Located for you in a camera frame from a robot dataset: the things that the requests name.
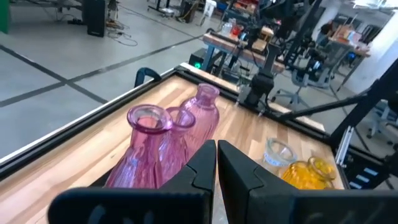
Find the pink glass vase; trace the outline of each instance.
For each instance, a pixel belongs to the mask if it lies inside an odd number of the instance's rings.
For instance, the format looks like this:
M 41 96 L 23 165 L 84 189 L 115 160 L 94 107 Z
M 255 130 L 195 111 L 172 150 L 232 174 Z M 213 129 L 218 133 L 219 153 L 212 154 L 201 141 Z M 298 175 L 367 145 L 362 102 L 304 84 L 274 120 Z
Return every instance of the pink glass vase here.
M 159 147 L 172 127 L 166 110 L 139 105 L 127 113 L 132 126 L 130 146 L 109 175 L 105 187 L 157 189 L 162 185 Z
M 185 134 L 188 144 L 187 160 L 205 143 L 213 137 L 217 128 L 220 114 L 215 105 L 220 91 L 216 87 L 201 83 L 197 94 L 182 102 L 181 107 L 191 112 L 196 119 L 195 125 Z
M 170 180 L 187 161 L 187 143 L 184 134 L 195 125 L 195 117 L 191 112 L 181 107 L 166 109 L 172 117 L 172 129 L 164 135 L 159 148 L 160 163 L 162 164 L 163 184 Z

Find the gray floor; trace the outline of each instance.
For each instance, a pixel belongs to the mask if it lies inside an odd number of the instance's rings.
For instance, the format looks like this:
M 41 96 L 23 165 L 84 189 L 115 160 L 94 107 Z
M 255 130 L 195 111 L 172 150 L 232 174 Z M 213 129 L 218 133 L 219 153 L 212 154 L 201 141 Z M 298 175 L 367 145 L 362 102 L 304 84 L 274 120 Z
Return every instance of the gray floor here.
M 0 50 L 0 157 L 25 146 L 43 135 L 71 122 L 97 106 L 130 90 L 141 67 L 159 73 L 187 61 L 190 54 L 204 43 L 197 39 L 207 28 L 218 25 L 216 19 L 203 27 L 164 19 L 154 11 L 147 12 L 146 1 L 122 0 L 118 20 L 138 45 L 129 47 L 110 38 L 86 35 L 86 27 L 54 22 L 53 9 L 12 8 L 9 35 L 0 33 L 0 44 L 21 54 L 39 66 L 33 67 Z M 77 11 L 70 14 L 80 17 Z M 337 89 L 341 78 L 332 82 Z M 275 80 L 279 89 L 295 91 L 290 73 Z M 305 88 L 300 95 L 310 106 L 334 102 L 353 95 L 342 88 L 339 92 Z M 277 102 L 289 105 L 289 100 Z M 312 115 L 332 133 L 353 106 Z M 369 149 L 378 156 L 394 153 L 383 136 L 366 138 L 369 120 L 358 125 L 352 143 Z M 398 186 L 397 179 L 390 179 Z M 387 189 L 383 183 L 380 189 Z

